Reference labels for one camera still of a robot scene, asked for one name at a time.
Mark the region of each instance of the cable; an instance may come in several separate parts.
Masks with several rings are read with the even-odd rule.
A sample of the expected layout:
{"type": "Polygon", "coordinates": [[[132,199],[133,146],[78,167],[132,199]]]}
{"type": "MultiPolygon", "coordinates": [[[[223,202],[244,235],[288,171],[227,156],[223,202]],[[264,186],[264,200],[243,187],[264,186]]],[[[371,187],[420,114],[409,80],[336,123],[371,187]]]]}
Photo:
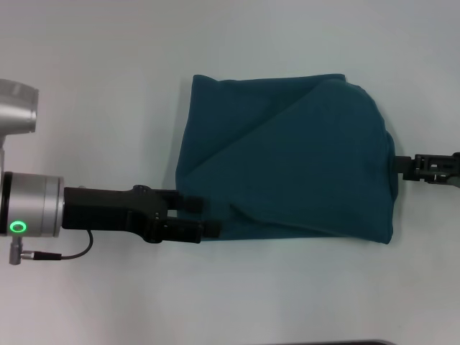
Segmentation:
{"type": "Polygon", "coordinates": [[[86,230],[89,235],[89,245],[86,247],[85,250],[83,250],[81,253],[75,254],[75,255],[69,255],[67,257],[61,257],[61,260],[71,260],[71,259],[76,259],[77,257],[82,257],[84,254],[90,251],[91,247],[93,246],[94,243],[94,238],[93,234],[91,233],[91,230],[86,230]]]}
{"type": "Polygon", "coordinates": [[[64,257],[62,254],[57,253],[47,253],[47,252],[33,252],[33,260],[44,260],[44,261],[59,261],[59,260],[71,260],[76,259],[77,257],[82,257],[84,254],[88,253],[93,246],[94,238],[91,230],[86,230],[89,235],[89,245],[81,253],[75,255],[69,255],[64,257]]]}

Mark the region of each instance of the white table surface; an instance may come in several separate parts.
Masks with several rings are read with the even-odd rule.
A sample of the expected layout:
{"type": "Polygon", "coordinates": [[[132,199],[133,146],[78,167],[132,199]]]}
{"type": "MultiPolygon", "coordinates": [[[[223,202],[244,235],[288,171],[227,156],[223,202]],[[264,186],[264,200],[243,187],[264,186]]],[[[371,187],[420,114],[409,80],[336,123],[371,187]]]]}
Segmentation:
{"type": "MultiPolygon", "coordinates": [[[[460,151],[457,1],[1,0],[0,78],[40,89],[6,168],[67,185],[174,186],[194,74],[344,73],[397,153],[460,151]]],[[[395,235],[144,243],[95,233],[71,262],[8,265],[0,344],[280,344],[460,339],[460,190],[401,183],[395,235]]],[[[83,231],[28,239],[73,254],[83,231]]]]}

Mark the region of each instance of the teal cloth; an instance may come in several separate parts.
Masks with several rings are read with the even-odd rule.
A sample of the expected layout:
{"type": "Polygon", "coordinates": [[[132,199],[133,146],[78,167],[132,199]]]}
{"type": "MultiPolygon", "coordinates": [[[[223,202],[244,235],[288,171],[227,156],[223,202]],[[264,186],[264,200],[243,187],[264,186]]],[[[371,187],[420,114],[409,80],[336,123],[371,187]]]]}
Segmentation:
{"type": "Polygon", "coordinates": [[[392,137],[344,75],[224,80],[196,75],[177,189],[208,199],[221,238],[346,236],[389,243],[392,137]]]}

